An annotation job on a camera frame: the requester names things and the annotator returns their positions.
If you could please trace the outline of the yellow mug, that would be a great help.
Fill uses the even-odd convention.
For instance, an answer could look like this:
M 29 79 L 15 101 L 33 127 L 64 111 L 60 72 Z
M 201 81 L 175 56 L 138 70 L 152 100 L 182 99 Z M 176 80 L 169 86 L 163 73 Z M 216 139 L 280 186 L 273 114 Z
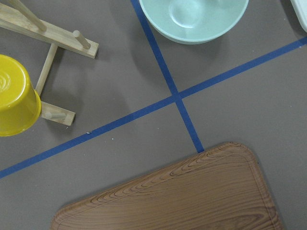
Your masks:
M 29 129 L 39 118 L 41 100 L 25 67 L 0 56 L 0 135 L 14 136 Z

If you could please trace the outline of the green bowl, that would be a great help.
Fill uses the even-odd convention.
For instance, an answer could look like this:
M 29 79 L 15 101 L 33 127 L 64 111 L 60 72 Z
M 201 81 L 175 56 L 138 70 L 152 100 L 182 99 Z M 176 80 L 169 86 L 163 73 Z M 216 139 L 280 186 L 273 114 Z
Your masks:
M 231 30 L 245 13 L 247 0 L 141 0 L 153 28 L 186 45 L 212 41 Z

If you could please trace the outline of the brown wooden tray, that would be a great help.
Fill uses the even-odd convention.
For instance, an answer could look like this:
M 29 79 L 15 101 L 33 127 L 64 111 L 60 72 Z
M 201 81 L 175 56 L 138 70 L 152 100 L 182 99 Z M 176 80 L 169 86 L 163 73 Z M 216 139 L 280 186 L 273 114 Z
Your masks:
M 281 230 L 252 151 L 228 142 L 60 209 L 53 230 Z

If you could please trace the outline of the cream bear tray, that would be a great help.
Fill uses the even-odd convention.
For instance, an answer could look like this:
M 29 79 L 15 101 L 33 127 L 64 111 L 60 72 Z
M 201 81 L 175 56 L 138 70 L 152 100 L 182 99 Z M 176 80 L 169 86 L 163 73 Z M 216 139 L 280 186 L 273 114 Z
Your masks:
M 291 0 L 301 27 L 307 31 L 307 0 Z

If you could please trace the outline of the wooden drying rack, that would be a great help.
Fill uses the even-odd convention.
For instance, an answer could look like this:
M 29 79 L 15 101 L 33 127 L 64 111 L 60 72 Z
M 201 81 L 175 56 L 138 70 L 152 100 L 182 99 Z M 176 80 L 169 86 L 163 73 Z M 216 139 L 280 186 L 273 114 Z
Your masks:
M 43 92 L 59 48 L 92 60 L 96 58 L 99 50 L 99 44 L 87 39 L 79 30 L 71 32 L 41 20 L 20 0 L 8 0 L 0 4 L 0 26 L 50 45 L 35 86 L 38 96 Z

